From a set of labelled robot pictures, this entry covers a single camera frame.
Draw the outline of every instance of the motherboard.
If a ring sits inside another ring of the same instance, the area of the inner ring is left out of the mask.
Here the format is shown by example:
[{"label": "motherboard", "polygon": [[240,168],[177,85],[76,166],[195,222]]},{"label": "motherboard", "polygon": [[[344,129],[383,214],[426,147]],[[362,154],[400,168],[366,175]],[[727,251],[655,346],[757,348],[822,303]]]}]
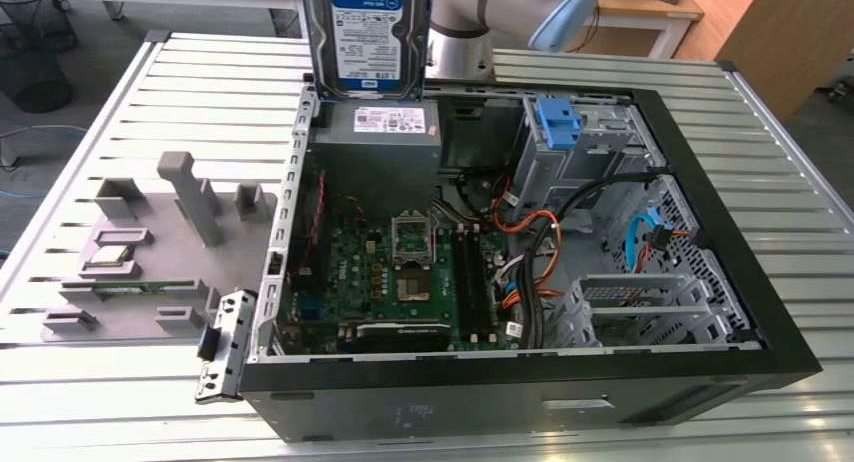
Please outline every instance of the motherboard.
[{"label": "motherboard", "polygon": [[388,225],[334,227],[330,245],[324,293],[296,297],[306,352],[504,348],[491,283],[500,233],[404,213]]}]

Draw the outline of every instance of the black trash bin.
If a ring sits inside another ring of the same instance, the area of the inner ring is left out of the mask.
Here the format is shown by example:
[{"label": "black trash bin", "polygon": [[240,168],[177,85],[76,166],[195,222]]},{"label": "black trash bin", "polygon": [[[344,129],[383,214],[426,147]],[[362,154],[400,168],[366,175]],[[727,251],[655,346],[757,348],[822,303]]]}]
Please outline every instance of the black trash bin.
[{"label": "black trash bin", "polygon": [[56,55],[15,24],[0,25],[0,90],[24,112],[43,114],[71,102],[72,89]]},{"label": "black trash bin", "polygon": [[0,0],[0,7],[39,48],[65,52],[77,46],[61,0]]}]

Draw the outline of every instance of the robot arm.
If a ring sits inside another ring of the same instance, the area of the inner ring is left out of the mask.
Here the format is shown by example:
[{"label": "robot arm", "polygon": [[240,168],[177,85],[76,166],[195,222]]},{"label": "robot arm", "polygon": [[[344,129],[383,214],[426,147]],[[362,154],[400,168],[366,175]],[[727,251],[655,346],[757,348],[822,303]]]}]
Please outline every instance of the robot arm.
[{"label": "robot arm", "polygon": [[596,0],[434,0],[427,75],[484,79],[492,71],[488,32],[558,52],[578,34]]}]

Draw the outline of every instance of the aluminum work table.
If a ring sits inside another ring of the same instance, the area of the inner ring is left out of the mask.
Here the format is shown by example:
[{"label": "aluminum work table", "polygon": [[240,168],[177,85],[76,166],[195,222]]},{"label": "aluminum work table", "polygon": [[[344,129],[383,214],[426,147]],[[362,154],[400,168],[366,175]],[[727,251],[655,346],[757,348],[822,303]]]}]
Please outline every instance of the aluminum work table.
[{"label": "aluminum work table", "polygon": [[100,179],[171,192],[164,150],[191,151],[216,189],[272,190],[283,174],[307,45],[172,34],[143,45],[0,272],[4,460],[854,460],[854,218],[741,76],[711,63],[507,50],[495,63],[502,81],[661,92],[825,371],[675,427],[286,444],[247,403],[193,404],[195,341],[43,343]]}]

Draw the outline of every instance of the sticker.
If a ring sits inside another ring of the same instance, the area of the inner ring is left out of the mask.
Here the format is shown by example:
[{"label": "sticker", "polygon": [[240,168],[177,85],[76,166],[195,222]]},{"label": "sticker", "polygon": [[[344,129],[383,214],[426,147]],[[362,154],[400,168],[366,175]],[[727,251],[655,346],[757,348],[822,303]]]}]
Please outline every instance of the sticker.
[{"label": "sticker", "polygon": [[510,192],[504,192],[504,195],[502,195],[502,199],[507,201],[511,207],[515,207],[519,203],[519,197],[512,195]]},{"label": "sticker", "polygon": [[352,123],[354,132],[423,134],[424,109],[404,107],[359,107]]},{"label": "sticker", "polygon": [[546,410],[614,408],[614,404],[611,404],[607,399],[564,399],[543,401],[543,409]]},{"label": "sticker", "polygon": [[504,331],[504,333],[510,336],[510,337],[515,337],[516,339],[522,338],[522,324],[516,324],[515,322],[507,322],[507,330]]},{"label": "sticker", "polygon": [[332,0],[338,76],[362,80],[364,89],[400,80],[400,41],[392,27],[403,17],[402,5],[403,0]]}]

